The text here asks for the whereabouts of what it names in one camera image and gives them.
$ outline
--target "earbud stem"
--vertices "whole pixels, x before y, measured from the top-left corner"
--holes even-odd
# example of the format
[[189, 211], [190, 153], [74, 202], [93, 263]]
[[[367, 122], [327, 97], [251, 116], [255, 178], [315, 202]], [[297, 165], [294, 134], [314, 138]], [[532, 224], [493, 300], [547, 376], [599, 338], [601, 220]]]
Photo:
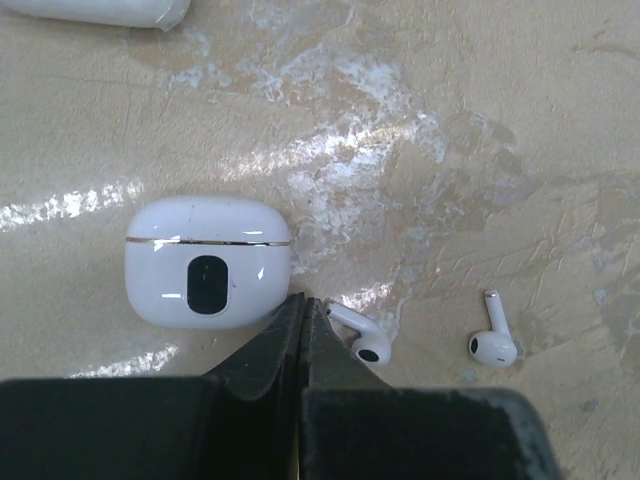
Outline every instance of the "earbud stem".
[[487, 290], [484, 292], [484, 301], [489, 311], [492, 330], [510, 339], [511, 333], [509, 332], [509, 325], [507, 324], [507, 317], [504, 314], [504, 308], [502, 308], [500, 294], [496, 290]]

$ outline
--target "gold trim line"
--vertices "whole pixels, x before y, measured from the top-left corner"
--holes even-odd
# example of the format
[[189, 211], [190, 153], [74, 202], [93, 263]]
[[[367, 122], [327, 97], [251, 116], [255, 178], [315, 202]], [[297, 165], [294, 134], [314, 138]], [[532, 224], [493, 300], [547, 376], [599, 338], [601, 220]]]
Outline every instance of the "gold trim line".
[[152, 243], [153, 245], [226, 245], [233, 247], [288, 247], [291, 242], [229, 242], [225, 240], [192, 240], [187, 238], [126, 237], [127, 243]]

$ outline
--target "scratch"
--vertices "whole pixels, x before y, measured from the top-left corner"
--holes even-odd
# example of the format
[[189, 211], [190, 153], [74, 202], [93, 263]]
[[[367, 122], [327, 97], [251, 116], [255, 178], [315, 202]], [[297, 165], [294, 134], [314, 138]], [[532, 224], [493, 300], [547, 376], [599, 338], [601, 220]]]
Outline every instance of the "scratch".
[[627, 273], [627, 267], [629, 266], [629, 254], [631, 253], [631, 247], [636, 242], [636, 235], [633, 236], [633, 240], [629, 243], [629, 248], [627, 248], [627, 254], [624, 256], [624, 263], [622, 264], [622, 275], [624, 276]]
[[529, 260], [527, 260], [527, 263], [531, 263], [531, 262], [534, 261], [534, 259], [536, 258], [538, 252], [540, 251], [540, 247], [542, 247], [542, 245], [546, 243], [546, 240], [547, 240], [546, 237], [543, 237], [542, 239], [540, 239], [540, 241], [538, 241], [538, 245], [536, 245], [535, 250], [533, 251], [533, 253], [529, 257]]
[[131, 83], [126, 80], [103, 80], [98, 78], [84, 78], [84, 77], [75, 77], [73, 75], [61, 75], [57, 73], [42, 73], [37, 75], [39, 78], [60, 78], [62, 80], [72, 80], [75, 82], [82, 83], [96, 83], [99, 85], [121, 85], [125, 87], [134, 87], [134, 88], [144, 88], [149, 89], [148, 85], [142, 85], [140, 83]]

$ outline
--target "textured surface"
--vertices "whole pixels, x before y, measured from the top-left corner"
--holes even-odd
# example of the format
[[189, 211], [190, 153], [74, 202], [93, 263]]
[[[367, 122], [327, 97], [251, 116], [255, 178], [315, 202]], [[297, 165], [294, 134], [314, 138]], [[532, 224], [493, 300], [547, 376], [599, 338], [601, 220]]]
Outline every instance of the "textured surface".
[[[636, 476], [637, 2], [194, 0], [168, 34], [0, 22], [1, 376], [225, 358], [259, 327], [138, 320], [123, 238], [144, 202], [243, 195], [290, 223], [295, 289], [396, 337], [386, 381], [516, 388], [568, 478]], [[505, 371], [466, 353], [488, 287], [520, 350]]]

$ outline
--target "case lid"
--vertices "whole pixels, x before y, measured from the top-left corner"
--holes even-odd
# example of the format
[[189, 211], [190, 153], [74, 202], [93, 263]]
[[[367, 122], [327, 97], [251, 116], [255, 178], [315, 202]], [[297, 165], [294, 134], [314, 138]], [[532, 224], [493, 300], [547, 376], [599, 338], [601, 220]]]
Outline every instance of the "case lid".
[[276, 210], [252, 200], [191, 195], [168, 197], [133, 218], [128, 237], [220, 242], [290, 242]]

